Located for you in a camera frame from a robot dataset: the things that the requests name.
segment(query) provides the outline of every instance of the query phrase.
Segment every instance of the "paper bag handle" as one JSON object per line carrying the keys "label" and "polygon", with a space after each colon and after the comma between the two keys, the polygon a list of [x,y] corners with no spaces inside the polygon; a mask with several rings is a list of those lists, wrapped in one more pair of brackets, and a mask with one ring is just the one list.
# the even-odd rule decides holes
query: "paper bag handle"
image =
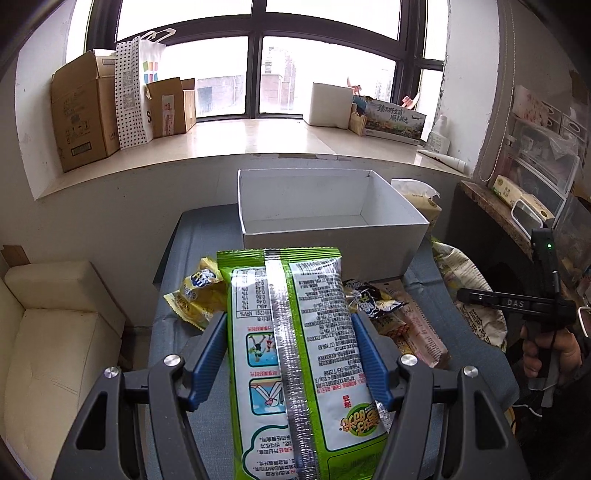
{"label": "paper bag handle", "polygon": [[[163,32],[168,32],[168,34],[160,37],[158,40],[154,40],[159,34],[161,34]],[[165,38],[168,38],[168,37],[171,37],[172,35],[174,35],[176,32],[177,31],[173,28],[165,28],[164,30],[160,30],[158,32],[155,32],[154,30],[150,30],[149,32],[146,32],[145,34],[143,34],[139,39],[140,40],[152,40],[154,43],[160,43]]]}

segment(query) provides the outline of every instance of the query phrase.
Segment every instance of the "blue tablecloth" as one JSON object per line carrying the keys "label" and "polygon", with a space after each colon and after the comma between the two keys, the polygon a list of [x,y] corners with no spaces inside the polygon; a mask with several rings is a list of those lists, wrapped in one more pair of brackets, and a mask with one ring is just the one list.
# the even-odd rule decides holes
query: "blue tablecloth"
{"label": "blue tablecloth", "polygon": [[[243,248],[237,205],[223,205],[191,210],[182,215],[168,256],[161,294],[178,289],[181,281],[195,272],[199,259],[215,257],[218,250]],[[475,365],[486,379],[503,410],[518,398],[519,389],[505,355],[496,347],[478,339],[453,304],[433,261],[431,245],[421,244],[404,279],[405,289],[423,310],[450,352],[449,368],[457,370]],[[173,313],[163,298],[158,301],[152,326],[149,365],[170,353],[180,352],[187,340],[200,332]],[[443,406],[435,405],[431,429],[423,459],[421,478],[433,474]],[[189,414],[193,434],[212,480],[233,478],[233,444],[230,425],[228,358],[222,362],[209,399]],[[154,439],[147,415],[147,473],[150,480],[160,480]]]}

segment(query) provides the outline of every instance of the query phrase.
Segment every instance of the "silver seam strip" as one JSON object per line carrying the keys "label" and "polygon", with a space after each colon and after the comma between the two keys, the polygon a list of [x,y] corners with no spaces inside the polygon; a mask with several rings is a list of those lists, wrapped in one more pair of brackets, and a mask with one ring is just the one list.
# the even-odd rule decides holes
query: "silver seam strip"
{"label": "silver seam strip", "polygon": [[312,436],[310,411],[304,391],[304,378],[296,344],[287,280],[279,250],[265,250],[265,267],[275,345],[285,392],[285,411],[296,462],[295,469],[299,480],[317,480],[319,466],[316,445]]}

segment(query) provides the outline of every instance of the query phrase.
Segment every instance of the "blue gripper pad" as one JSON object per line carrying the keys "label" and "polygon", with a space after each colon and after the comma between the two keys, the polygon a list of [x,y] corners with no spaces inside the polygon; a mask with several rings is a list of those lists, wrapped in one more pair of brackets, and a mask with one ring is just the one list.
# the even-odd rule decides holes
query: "blue gripper pad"
{"label": "blue gripper pad", "polygon": [[193,368],[193,385],[189,404],[197,408],[207,400],[216,379],[224,355],[228,350],[228,316],[226,313],[217,322],[212,322],[199,337],[189,361],[197,358]]}
{"label": "blue gripper pad", "polygon": [[380,335],[367,315],[351,315],[361,365],[369,390],[374,400],[384,404],[388,411],[394,409],[394,396],[391,388],[398,386],[398,358],[400,352],[394,341]]}

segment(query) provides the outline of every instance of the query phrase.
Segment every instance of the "window sill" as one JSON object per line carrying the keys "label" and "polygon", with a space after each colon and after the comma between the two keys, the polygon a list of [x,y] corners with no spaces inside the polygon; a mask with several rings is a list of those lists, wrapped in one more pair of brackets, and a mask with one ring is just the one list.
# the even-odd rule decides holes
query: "window sill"
{"label": "window sill", "polygon": [[63,173],[40,196],[113,173],[181,160],[229,155],[348,160],[367,158],[439,170],[458,171],[416,152],[413,145],[382,138],[359,137],[338,128],[311,127],[296,119],[244,119],[201,122],[184,135],[157,138],[149,144],[119,150],[109,158]]}

